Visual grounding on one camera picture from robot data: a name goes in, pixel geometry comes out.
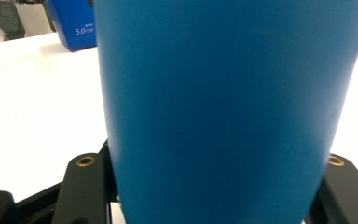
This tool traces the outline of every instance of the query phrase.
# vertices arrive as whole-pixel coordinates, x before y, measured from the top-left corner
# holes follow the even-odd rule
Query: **white table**
[[[71,53],[56,34],[0,43],[0,189],[17,202],[61,182],[105,139],[96,48]],[[332,152],[358,168],[358,61]]]

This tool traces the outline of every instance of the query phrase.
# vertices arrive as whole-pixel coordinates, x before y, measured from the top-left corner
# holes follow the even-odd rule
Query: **blue cylindrical object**
[[[358,53],[358,0],[94,5],[127,223],[300,223]]]

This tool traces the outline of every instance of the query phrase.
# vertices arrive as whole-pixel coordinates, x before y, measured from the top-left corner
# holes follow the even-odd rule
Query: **black metal bracket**
[[[73,158],[64,180],[14,203],[0,191],[0,224],[110,224],[117,188],[107,141],[100,152]],[[306,224],[358,224],[358,170],[331,154]]]

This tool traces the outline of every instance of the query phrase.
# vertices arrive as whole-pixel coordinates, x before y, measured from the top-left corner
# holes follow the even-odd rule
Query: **screw hole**
[[[89,166],[95,162],[95,158],[91,156],[86,156],[78,159],[76,161],[77,166]]]
[[[330,156],[328,163],[335,165],[335,166],[345,165],[345,161],[343,161],[342,159],[335,157],[335,156]]]
[[[87,219],[83,217],[77,218],[71,222],[71,224],[88,224],[88,223],[89,222],[87,221]]]

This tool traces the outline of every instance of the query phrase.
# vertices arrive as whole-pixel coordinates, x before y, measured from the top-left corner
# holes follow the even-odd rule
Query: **blue cup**
[[[127,223],[300,223],[358,53],[358,0],[94,5]]]

